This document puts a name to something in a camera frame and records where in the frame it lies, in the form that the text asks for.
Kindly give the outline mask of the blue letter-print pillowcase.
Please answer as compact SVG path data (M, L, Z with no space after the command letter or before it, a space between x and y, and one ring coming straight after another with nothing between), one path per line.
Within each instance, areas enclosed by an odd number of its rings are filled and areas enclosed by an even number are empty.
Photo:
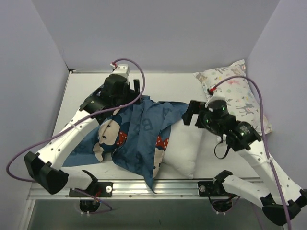
M115 110L76 146L65 167L100 163L110 154L117 166L144 177L153 187L170 141L171 126L188 108L183 102L154 102L144 96L140 104Z

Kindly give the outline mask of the white pillow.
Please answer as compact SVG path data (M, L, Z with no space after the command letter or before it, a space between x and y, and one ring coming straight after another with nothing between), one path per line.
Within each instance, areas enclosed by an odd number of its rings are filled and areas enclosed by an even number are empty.
M182 120L171 124L170 119L156 115L153 119L139 115L129 122L119 121L115 116L100 126L99 142L93 147L98 161L103 161L104 153L112 152L115 164L146 180L155 178L163 163L189 179L194 177L201 130L184 125Z

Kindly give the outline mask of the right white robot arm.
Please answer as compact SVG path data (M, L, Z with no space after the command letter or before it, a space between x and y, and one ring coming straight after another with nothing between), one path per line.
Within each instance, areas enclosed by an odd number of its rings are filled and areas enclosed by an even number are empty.
M209 195L236 195L262 209L275 225L283 226L307 205L307 191L296 184L265 152L264 141L251 124L236 120L229 114L224 100L207 105L192 100L182 119L190 125L192 116L198 115L196 127L207 129L226 142L228 150L242 157L263 181L264 186L243 180L228 170L213 178Z

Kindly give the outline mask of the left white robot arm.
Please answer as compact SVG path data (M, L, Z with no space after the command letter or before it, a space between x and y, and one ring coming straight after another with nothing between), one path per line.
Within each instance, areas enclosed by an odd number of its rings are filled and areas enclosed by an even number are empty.
M140 81L134 80L133 85L132 89L127 74L110 74L53 140L37 153L30 151L24 156L29 175L51 195L70 188L79 189L86 197L94 196L98 189L98 179L94 175L87 170L63 171L61 168L75 147L113 111L140 103Z

